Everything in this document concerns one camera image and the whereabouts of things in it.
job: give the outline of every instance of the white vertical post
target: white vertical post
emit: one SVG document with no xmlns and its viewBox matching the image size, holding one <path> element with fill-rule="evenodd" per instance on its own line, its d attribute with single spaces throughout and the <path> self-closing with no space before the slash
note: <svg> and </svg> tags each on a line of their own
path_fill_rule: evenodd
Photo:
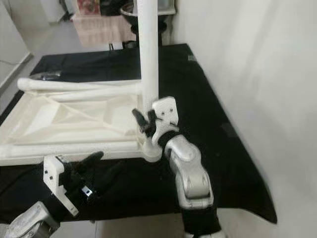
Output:
<svg viewBox="0 0 317 238">
<path fill-rule="evenodd" d="M 137 0 L 143 112 L 159 98 L 158 0 Z"/>
</svg>

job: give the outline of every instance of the floor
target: floor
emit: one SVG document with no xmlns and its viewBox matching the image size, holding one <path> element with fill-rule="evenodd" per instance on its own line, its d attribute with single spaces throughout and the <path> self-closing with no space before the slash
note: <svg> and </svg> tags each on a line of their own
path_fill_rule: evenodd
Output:
<svg viewBox="0 0 317 238">
<path fill-rule="evenodd" d="M 39 32 L 21 32 L 22 37 L 33 54 L 9 87 L 0 95 L 0 114 L 18 91 L 16 81 L 29 76 L 32 69 L 44 55 L 92 52 L 108 50 L 108 45 L 82 47 L 77 32 L 71 22 L 61 22 Z M 4 236 L 6 225 L 0 224 L 0 238 Z M 178 238 L 182 236 L 183 225 L 179 214 L 118 219 L 111 221 L 90 221 L 62 223 L 52 238 Z"/>
</svg>

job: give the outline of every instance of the black tablecloth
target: black tablecloth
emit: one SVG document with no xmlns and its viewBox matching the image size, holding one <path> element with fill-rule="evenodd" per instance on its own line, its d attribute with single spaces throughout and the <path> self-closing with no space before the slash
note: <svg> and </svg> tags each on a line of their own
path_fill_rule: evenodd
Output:
<svg viewBox="0 0 317 238">
<path fill-rule="evenodd" d="M 215 205 L 242 208 L 276 223 L 276 212 L 263 179 L 234 132 L 204 72 L 183 45 L 159 49 L 159 96 L 176 98 L 179 127 L 203 155 L 213 185 Z M 61 70 L 60 81 L 86 82 L 139 79 L 138 49 L 44 56 L 32 74 Z M 0 123 L 22 96 L 18 92 Z M 116 161 L 100 161 L 96 176 Z M 31 166 L 2 167 L 0 191 Z M 127 161 L 128 169 L 101 201 L 80 210 L 75 219 L 101 220 L 178 212 L 174 175 L 165 158 L 155 164 Z M 49 195 L 42 168 L 19 179 L 0 197 L 0 221 L 11 222 L 33 203 Z"/>
</svg>

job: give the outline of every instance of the wall baseboard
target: wall baseboard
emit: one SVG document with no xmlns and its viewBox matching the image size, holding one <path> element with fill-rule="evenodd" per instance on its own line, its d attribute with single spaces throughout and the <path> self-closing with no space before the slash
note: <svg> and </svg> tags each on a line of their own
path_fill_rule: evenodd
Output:
<svg viewBox="0 0 317 238">
<path fill-rule="evenodd" d="M 4 81 L 0 84 L 0 96 L 2 93 L 8 88 L 13 79 L 18 75 L 19 72 L 24 68 L 24 66 L 28 63 L 23 63 L 30 60 L 33 57 L 31 52 L 28 52 L 9 73 L 9 75 L 4 79 Z"/>
</svg>

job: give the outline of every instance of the white pole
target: white pole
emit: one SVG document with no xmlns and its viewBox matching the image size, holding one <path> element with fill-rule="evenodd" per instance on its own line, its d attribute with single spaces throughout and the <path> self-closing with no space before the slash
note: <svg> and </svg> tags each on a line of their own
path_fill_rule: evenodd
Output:
<svg viewBox="0 0 317 238">
<path fill-rule="evenodd" d="M 143 112 L 159 98 L 158 0 L 137 0 Z"/>
</svg>

